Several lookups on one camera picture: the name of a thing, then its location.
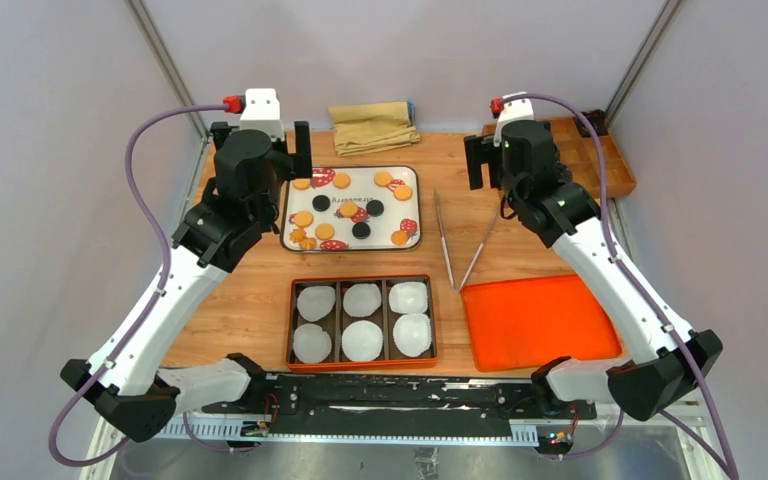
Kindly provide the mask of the orange compartment cookie box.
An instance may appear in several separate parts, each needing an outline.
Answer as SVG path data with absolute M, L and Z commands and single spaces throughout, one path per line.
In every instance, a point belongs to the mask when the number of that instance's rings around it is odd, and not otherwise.
M 285 354 L 291 371 L 424 368 L 437 359 L 429 276 L 291 283 Z

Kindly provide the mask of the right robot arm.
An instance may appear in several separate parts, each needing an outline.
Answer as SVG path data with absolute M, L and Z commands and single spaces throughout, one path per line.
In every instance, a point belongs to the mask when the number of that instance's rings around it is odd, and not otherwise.
M 501 206 L 559 255 L 588 287 L 627 354 L 607 360 L 556 358 L 531 376 L 531 403 L 556 417 L 573 401 L 610 402 L 647 421 L 702 386 L 723 350 L 712 330 L 695 330 L 670 309 L 612 233 L 603 230 L 600 206 L 571 179 L 544 122 L 516 120 L 486 136 L 464 139 L 471 189 L 502 192 Z

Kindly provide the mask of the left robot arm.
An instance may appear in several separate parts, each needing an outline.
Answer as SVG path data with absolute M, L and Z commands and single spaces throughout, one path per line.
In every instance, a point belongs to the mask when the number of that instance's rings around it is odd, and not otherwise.
M 215 174 L 166 246 L 150 286 L 99 351 L 66 363 L 61 377 L 126 438 L 144 442 L 174 417 L 231 402 L 243 413 L 266 400 L 263 370 L 240 353 L 200 367 L 164 368 L 195 310 L 264 234 L 280 231 L 283 183 L 312 174 L 310 127 L 294 125 L 295 150 L 264 130 L 213 124 Z

